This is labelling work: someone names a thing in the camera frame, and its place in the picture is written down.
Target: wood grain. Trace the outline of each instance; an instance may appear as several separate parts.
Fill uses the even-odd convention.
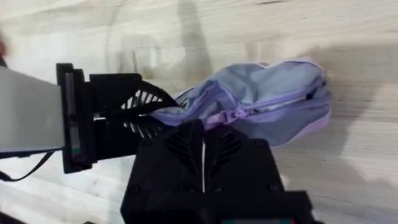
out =
[[[326,223],[398,223],[398,1],[2,0],[10,67],[55,82],[55,63],[86,74],[136,69],[175,93],[236,62],[311,55],[327,70],[333,115],[274,155]],[[0,161],[15,176],[39,156]],[[31,178],[0,184],[0,210],[29,223],[121,223],[134,158],[63,175],[57,154]]]

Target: black cable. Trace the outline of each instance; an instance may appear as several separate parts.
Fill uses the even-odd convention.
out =
[[[44,157],[39,161],[39,163],[37,163],[37,165],[30,172],[28,172],[25,176],[23,176],[21,178],[13,179],[12,177],[7,175],[6,173],[0,171],[0,180],[5,181],[5,182],[17,182],[17,181],[25,179],[26,177],[28,177],[31,174],[33,174],[38,168],[40,168],[48,159],[50,159],[50,157],[54,154],[54,152],[55,151],[46,153],[44,155]]]

